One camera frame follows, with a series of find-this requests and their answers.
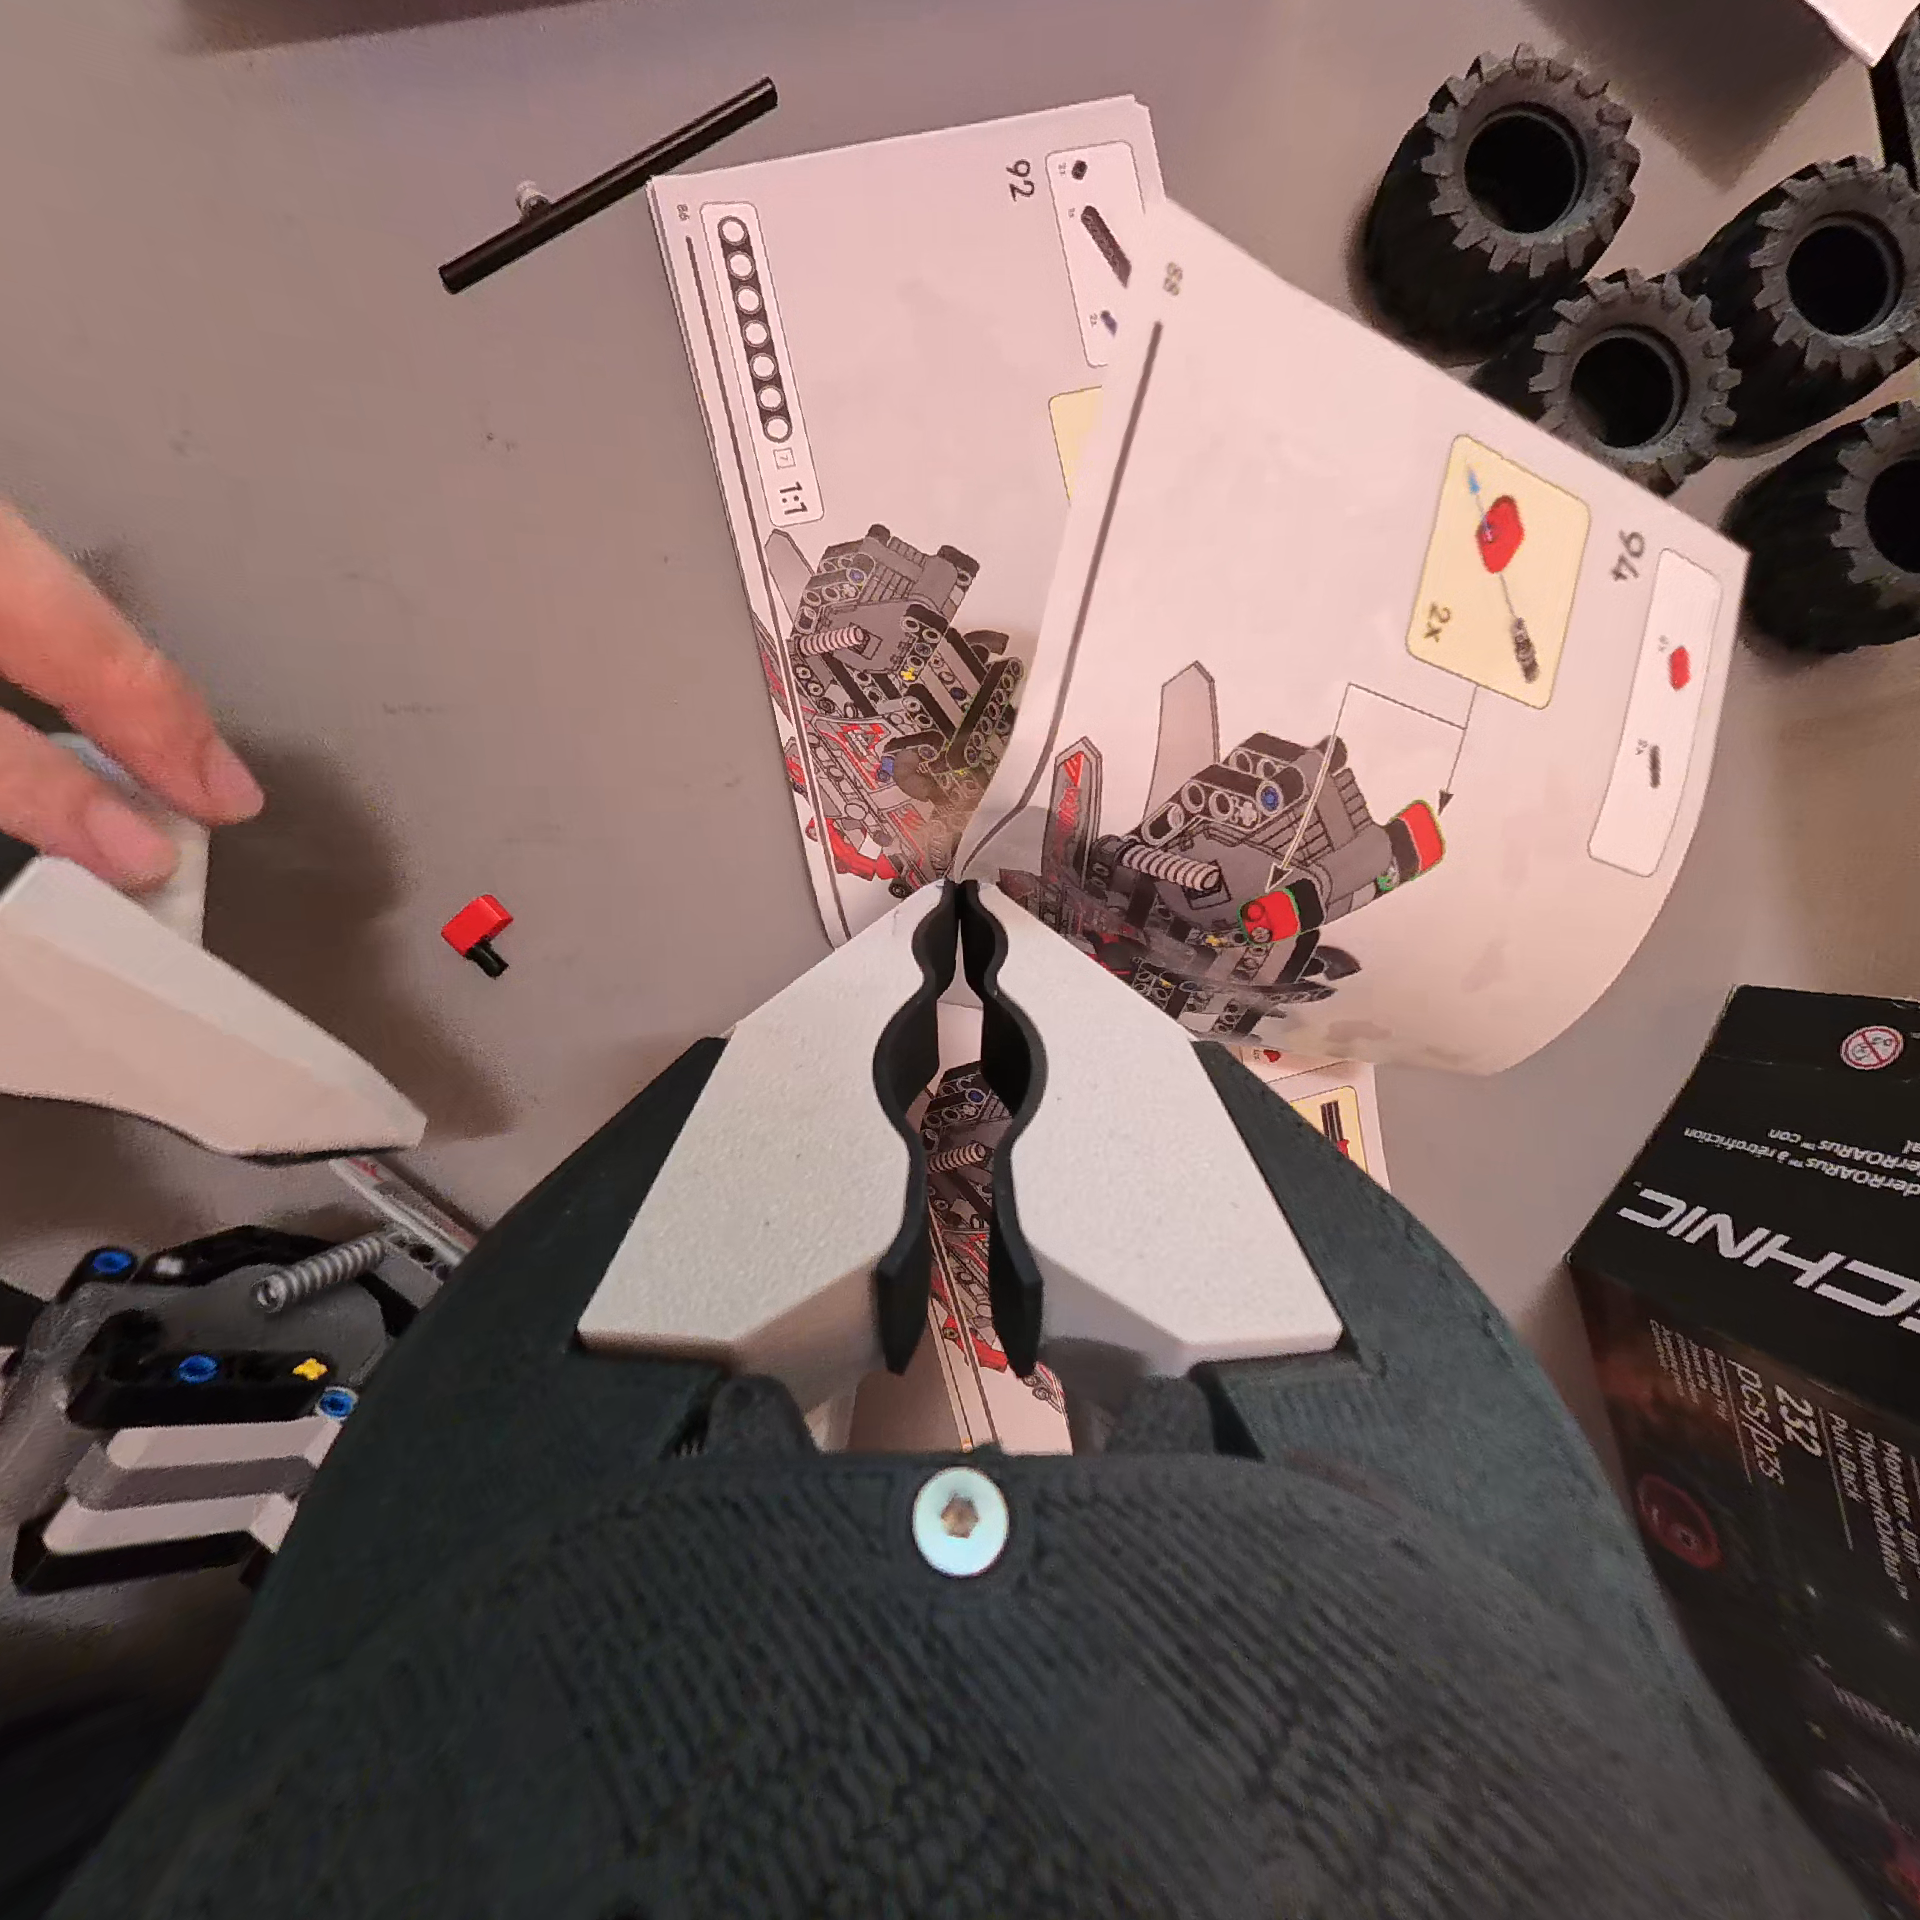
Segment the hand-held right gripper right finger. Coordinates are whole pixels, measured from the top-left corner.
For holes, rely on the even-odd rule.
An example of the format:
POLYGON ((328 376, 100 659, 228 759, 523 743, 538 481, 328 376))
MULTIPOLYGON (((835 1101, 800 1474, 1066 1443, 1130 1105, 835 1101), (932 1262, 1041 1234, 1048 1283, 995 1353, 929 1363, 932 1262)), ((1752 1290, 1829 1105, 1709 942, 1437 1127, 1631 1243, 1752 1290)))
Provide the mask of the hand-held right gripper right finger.
POLYGON ((1033 919, 961 894, 981 1065, 1011 1112, 992 1163, 992 1315, 1103 1441, 1141 1383, 1338 1347, 1343 1323, 1221 1093, 1234 1061, 1033 919))

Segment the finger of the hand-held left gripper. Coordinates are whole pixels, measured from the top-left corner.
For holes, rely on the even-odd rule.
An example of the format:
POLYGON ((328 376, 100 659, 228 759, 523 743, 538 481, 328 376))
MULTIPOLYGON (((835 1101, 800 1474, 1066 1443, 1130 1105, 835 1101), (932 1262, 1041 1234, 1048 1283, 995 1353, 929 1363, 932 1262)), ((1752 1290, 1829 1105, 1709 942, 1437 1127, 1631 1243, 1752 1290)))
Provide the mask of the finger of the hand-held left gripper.
POLYGON ((201 944, 209 832, 124 896, 37 855, 3 894, 3 1090, 152 1119, 236 1158, 411 1146, 425 1115, 378 1066, 201 944))

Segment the black toy box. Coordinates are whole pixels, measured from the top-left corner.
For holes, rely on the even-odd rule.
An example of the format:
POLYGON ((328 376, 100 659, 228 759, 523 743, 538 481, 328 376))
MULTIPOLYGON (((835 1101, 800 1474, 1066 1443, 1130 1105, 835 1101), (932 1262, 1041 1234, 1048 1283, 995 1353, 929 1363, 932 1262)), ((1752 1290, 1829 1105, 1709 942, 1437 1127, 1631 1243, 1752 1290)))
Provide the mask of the black toy box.
POLYGON ((1868 1901, 1916 1915, 1916 998, 1738 987, 1568 1270, 1700 1669, 1868 1901))

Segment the person's left hand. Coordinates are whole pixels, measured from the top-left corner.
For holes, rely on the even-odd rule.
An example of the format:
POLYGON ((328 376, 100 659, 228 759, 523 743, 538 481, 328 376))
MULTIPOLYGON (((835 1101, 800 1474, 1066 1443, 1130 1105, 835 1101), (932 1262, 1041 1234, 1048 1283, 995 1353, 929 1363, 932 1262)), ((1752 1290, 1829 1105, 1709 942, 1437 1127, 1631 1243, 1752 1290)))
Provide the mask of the person's left hand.
MULTIPOLYGON (((3 671, 175 814, 240 824, 260 810, 259 781, 191 678, 10 502, 3 671)), ((3 717, 3 829, 121 890, 153 889, 179 864, 172 835, 153 818, 12 710, 3 717)))

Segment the pale cardboard box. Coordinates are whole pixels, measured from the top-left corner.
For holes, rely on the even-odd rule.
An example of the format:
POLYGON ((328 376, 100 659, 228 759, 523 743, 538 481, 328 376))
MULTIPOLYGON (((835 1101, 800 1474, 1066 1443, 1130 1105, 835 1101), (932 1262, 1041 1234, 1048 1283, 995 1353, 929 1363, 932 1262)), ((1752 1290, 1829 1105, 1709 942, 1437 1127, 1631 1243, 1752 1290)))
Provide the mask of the pale cardboard box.
POLYGON ((1871 69, 1884 159, 1904 167, 1914 182, 1917 182, 1917 33, 1916 8, 1871 69))

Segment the white paper sheet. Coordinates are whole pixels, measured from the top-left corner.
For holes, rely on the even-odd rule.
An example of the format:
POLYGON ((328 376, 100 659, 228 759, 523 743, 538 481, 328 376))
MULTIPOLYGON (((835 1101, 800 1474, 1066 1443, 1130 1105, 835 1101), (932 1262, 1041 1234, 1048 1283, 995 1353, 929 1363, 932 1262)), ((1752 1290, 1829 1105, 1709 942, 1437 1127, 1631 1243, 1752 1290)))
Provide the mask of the white paper sheet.
POLYGON ((1804 7, 1818 16, 1837 46, 1864 65, 1880 63, 1917 10, 1917 2, 1893 0, 1808 0, 1804 7))

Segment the black toy tyre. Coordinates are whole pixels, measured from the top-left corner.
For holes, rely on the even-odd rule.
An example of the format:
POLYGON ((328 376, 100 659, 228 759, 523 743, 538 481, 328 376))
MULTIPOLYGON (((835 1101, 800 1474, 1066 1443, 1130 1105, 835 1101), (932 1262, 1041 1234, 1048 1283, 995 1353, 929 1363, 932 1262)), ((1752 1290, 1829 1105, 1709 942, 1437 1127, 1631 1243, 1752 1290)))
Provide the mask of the black toy tyre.
POLYGON ((1407 341, 1488 354, 1611 245, 1642 163, 1609 86, 1529 46, 1448 80, 1385 163, 1360 231, 1377 311, 1407 341))
POLYGON ((1473 373, 1476 392, 1672 495, 1736 423, 1733 334, 1679 274, 1581 280, 1473 373))
POLYGON ((1901 399, 1799 448, 1733 501, 1744 617, 1804 656, 1917 634, 1917 403, 1901 399))
POLYGON ((1728 448, 1836 415, 1917 350, 1917 195, 1907 169, 1820 159, 1748 200, 1679 266, 1728 328, 1728 448))

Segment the toy instruction booklet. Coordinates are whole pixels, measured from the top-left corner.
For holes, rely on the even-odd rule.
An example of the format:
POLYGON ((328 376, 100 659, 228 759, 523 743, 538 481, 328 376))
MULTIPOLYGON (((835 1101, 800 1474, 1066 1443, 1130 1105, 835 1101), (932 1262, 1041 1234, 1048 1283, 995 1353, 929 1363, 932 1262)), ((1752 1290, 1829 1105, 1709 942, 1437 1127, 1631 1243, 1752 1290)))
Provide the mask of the toy instruction booklet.
POLYGON ((961 894, 1232 1061, 1343 1323, 1338 1146, 1241 1048, 1500 1072, 1660 914, 1744 557, 1165 200, 1136 102, 650 190, 835 949, 957 894, 911 1118, 991 1294, 961 894))

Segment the black toy axle rod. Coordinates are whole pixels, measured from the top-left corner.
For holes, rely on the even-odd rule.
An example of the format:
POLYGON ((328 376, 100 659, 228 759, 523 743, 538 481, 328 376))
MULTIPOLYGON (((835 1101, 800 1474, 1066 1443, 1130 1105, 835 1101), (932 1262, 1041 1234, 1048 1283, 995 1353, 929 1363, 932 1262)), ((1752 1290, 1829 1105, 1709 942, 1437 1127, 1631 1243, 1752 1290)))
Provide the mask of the black toy axle rod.
POLYGON ((755 125, 779 105, 777 81, 762 78, 755 83, 727 96, 723 102, 700 112, 682 128, 661 135, 643 150, 608 167, 592 181, 552 199, 552 207, 532 222, 497 231, 468 250, 439 264, 439 282, 448 295, 461 295, 492 278, 513 262, 539 250, 564 233, 577 231, 600 213, 611 210, 639 193, 652 181, 672 174, 691 159, 707 154, 731 135, 755 125))

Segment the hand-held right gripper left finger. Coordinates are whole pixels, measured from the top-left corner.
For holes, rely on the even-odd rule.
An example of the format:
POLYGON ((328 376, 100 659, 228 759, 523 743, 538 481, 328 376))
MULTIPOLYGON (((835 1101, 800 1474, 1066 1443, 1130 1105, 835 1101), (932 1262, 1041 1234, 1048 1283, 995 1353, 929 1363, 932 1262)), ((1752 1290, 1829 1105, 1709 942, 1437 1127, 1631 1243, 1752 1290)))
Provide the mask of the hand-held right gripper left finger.
POLYGON ((578 1323, 596 1353, 707 1359, 803 1409, 929 1328, 929 1163, 957 894, 901 901, 743 1017, 578 1323))

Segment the grey toy vehicle model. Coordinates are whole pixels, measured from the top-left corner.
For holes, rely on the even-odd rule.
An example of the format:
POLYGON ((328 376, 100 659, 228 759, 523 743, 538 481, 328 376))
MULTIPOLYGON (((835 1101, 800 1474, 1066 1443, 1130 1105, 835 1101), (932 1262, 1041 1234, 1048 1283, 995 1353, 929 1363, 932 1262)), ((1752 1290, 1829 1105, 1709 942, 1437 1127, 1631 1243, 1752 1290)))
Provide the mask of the grey toy vehicle model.
POLYGON ((329 1167, 368 1231, 111 1243, 52 1299, 5 1286, 8 1594, 253 1577, 281 1547, 378 1362, 477 1240, 381 1158, 329 1167))

